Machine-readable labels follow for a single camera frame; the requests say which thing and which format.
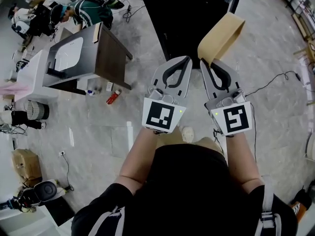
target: brown cardboard piece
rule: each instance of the brown cardboard piece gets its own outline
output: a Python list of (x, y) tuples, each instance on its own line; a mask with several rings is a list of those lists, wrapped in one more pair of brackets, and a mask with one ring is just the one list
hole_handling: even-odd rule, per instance
[(28, 149), (16, 149), (12, 152), (12, 161), (21, 181), (42, 177), (38, 156)]
[(198, 46), (198, 58), (210, 65), (220, 59), (241, 34), (245, 20), (228, 12), (208, 32)]

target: black t-shirt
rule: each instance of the black t-shirt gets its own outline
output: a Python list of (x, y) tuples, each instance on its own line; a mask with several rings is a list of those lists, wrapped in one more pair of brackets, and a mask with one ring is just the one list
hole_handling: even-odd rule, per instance
[[(243, 192), (229, 174), (224, 157), (196, 145), (168, 145), (156, 150), (146, 184), (133, 196), (111, 184), (81, 209), (72, 235), (88, 235), (98, 218), (125, 207), (123, 235), (254, 235), (262, 212), (264, 186)], [(296, 235), (293, 210), (274, 196), (282, 235)], [(98, 235), (115, 235), (119, 217), (109, 217)]]

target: trash can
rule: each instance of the trash can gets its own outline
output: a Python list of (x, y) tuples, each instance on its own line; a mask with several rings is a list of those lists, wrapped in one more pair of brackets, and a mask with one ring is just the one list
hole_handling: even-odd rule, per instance
[(36, 101), (29, 101), (27, 114), (29, 120), (46, 120), (49, 117), (49, 107)]

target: person wearing black shirt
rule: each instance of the person wearing black shirt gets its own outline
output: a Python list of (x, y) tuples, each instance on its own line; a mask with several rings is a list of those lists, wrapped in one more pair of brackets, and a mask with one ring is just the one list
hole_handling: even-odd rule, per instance
[[(226, 138), (227, 165), (210, 138), (187, 144), (178, 133), (142, 128), (116, 181), (75, 215), (72, 235), (255, 235), (264, 183), (245, 134)], [(296, 235), (277, 196), (272, 212), (282, 235)]]

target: black hair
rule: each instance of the black hair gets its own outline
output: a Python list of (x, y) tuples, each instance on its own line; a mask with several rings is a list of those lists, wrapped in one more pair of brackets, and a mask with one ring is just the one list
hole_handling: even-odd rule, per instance
[(63, 10), (62, 4), (58, 4), (54, 8), (51, 9), (51, 11), (50, 11), (51, 23), (56, 25), (62, 20), (62, 18), (63, 18), (63, 15), (61, 15), (62, 10)]
[(15, 7), (16, 7), (16, 3), (13, 4), (13, 6), (9, 10), (8, 19), (10, 19), (10, 20), (14, 17), (14, 11), (13, 10), (15, 9)]

